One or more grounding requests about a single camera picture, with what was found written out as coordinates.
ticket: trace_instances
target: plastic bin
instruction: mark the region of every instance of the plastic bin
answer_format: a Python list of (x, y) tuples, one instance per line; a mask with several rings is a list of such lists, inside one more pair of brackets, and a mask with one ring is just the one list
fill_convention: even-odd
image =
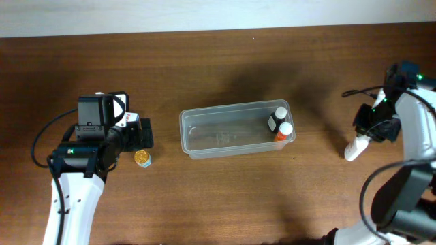
[(268, 119), (279, 106), (286, 108), (285, 121), (294, 127), (289, 104), (282, 99), (184, 110), (180, 113), (182, 149), (192, 159), (281, 150), (296, 134), (294, 127), (286, 140), (274, 142)]

